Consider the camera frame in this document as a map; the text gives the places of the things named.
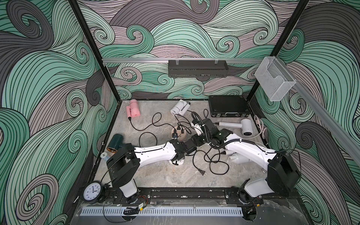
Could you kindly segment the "black case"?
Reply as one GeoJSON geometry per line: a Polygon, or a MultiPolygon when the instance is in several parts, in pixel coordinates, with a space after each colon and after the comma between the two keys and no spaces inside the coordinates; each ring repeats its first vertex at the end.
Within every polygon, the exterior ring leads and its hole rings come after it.
{"type": "Polygon", "coordinates": [[[246,118],[250,109],[243,96],[215,95],[208,99],[211,117],[246,118]]]}

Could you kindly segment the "white hair dryer right back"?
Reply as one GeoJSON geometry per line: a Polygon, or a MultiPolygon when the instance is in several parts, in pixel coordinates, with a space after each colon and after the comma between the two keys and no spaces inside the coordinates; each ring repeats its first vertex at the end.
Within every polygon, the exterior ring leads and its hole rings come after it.
{"type": "Polygon", "coordinates": [[[242,134],[244,136],[253,135],[253,127],[250,119],[243,119],[239,123],[220,121],[216,122],[215,124],[221,127],[239,128],[242,130],[242,134]]]}

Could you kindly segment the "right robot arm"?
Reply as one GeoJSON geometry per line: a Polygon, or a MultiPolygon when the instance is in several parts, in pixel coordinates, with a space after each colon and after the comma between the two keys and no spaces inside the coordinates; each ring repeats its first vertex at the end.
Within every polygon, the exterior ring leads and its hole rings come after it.
{"type": "Polygon", "coordinates": [[[229,154],[228,161],[237,164],[254,162],[267,173],[265,178],[244,181],[239,188],[239,198],[243,203],[270,193],[288,197],[301,178],[300,170],[286,150],[275,151],[259,146],[229,130],[239,128],[244,136],[252,135],[252,122],[249,119],[243,119],[239,123],[213,123],[210,119],[194,119],[191,127],[213,149],[225,149],[229,154]]]}

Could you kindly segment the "black wall shelf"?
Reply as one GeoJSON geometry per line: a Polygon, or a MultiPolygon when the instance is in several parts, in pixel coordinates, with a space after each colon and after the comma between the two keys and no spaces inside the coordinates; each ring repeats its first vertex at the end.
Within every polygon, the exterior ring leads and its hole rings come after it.
{"type": "Polygon", "coordinates": [[[171,60],[168,75],[172,78],[226,77],[229,67],[224,60],[171,60]]]}

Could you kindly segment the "small clear bottle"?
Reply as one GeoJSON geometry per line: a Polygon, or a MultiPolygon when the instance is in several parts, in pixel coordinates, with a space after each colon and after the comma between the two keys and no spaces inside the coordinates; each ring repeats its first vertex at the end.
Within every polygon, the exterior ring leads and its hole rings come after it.
{"type": "Polygon", "coordinates": [[[109,155],[106,152],[101,153],[100,157],[104,160],[104,161],[108,161],[108,159],[110,158],[109,155]]]}

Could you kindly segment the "dark green hair dryer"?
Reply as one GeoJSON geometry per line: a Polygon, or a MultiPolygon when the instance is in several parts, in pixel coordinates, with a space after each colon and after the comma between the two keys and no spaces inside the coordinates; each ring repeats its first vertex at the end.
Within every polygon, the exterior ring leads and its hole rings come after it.
{"type": "Polygon", "coordinates": [[[106,149],[109,152],[116,153],[123,146],[123,139],[124,139],[123,135],[114,134],[106,149]]]}

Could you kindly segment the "pink hair dryer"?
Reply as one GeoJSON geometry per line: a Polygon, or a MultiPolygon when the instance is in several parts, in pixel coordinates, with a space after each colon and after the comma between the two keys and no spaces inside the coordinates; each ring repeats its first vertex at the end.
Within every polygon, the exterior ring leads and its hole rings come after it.
{"type": "Polygon", "coordinates": [[[126,106],[126,113],[127,113],[127,117],[129,119],[138,117],[141,115],[140,109],[138,106],[138,101],[136,99],[130,100],[129,105],[126,106]]]}

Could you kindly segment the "clear mesh wall holder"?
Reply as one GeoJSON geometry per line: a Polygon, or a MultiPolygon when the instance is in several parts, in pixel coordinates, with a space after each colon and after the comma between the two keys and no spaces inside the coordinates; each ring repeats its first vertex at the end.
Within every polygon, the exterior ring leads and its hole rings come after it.
{"type": "Polygon", "coordinates": [[[296,79],[281,59],[264,57],[255,77],[271,102],[279,102],[296,84],[296,79]]]}

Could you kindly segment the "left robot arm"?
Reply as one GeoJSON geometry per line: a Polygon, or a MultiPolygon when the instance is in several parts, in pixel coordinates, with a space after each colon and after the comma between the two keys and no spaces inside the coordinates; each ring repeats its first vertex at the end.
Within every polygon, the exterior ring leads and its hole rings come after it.
{"type": "Polygon", "coordinates": [[[186,141],[172,139],[162,145],[146,148],[125,144],[106,162],[112,187],[122,192],[126,202],[134,202],[139,191],[133,177],[139,168],[159,161],[182,165],[187,155],[204,144],[204,139],[199,136],[186,141]]]}

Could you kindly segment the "white hair dryer right front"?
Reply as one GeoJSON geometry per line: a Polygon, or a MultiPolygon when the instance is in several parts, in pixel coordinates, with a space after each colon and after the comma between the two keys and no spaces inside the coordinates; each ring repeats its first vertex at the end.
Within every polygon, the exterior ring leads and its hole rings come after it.
{"type": "Polygon", "coordinates": [[[247,157],[239,153],[236,153],[234,151],[225,150],[225,153],[226,156],[228,156],[227,163],[243,164],[250,162],[250,160],[247,157]]]}

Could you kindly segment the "white folded hair dryer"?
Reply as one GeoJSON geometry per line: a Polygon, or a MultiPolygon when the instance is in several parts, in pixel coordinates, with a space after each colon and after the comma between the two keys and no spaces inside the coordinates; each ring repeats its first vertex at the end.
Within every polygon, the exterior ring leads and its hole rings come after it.
{"type": "Polygon", "coordinates": [[[179,100],[178,103],[170,110],[172,115],[184,115],[190,108],[190,102],[179,100]]]}

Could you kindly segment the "pink round power strip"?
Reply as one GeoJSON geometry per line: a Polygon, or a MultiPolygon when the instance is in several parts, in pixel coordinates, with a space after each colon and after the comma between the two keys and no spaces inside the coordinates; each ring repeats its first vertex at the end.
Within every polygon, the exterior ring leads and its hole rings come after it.
{"type": "Polygon", "coordinates": [[[172,129],[171,131],[171,137],[172,139],[177,139],[179,141],[185,140],[187,136],[187,131],[183,126],[177,126],[172,129]]]}

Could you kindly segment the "round wall clock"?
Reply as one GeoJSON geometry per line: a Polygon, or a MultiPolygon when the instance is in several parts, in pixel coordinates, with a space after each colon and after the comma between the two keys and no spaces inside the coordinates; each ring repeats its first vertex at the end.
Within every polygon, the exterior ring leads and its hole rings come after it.
{"type": "Polygon", "coordinates": [[[93,181],[84,188],[81,195],[82,200],[86,203],[95,203],[100,198],[103,191],[102,184],[99,181],[93,181]]]}

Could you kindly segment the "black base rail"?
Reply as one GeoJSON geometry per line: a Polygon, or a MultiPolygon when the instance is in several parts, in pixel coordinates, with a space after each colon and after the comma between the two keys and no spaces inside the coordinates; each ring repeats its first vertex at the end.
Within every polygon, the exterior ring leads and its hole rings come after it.
{"type": "Polygon", "coordinates": [[[140,187],[135,199],[138,197],[140,200],[147,200],[148,203],[161,200],[220,200],[227,204],[253,206],[263,203],[264,200],[300,199],[300,194],[294,189],[288,197],[275,193],[245,197],[245,193],[238,187],[140,187]]]}

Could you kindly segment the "white square power strip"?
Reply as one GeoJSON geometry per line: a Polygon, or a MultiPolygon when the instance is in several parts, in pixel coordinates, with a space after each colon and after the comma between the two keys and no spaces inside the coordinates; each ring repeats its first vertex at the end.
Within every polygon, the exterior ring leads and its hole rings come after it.
{"type": "Polygon", "coordinates": [[[185,158],[178,159],[178,160],[175,160],[175,161],[173,162],[173,164],[174,164],[175,166],[181,166],[181,165],[184,164],[184,161],[185,161],[185,158]]]}

